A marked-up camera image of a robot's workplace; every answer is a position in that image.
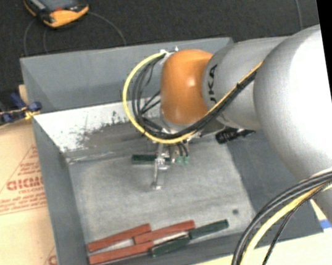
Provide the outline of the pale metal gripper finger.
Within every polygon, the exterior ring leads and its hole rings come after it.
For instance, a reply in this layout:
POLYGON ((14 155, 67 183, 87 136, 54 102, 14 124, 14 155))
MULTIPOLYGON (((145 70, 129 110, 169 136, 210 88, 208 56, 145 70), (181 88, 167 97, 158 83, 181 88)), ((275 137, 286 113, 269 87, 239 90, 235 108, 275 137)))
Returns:
POLYGON ((153 190, 160 190, 164 187, 165 179, 168 171, 168 164, 165 159, 155 161, 154 177, 151 183, 153 190))

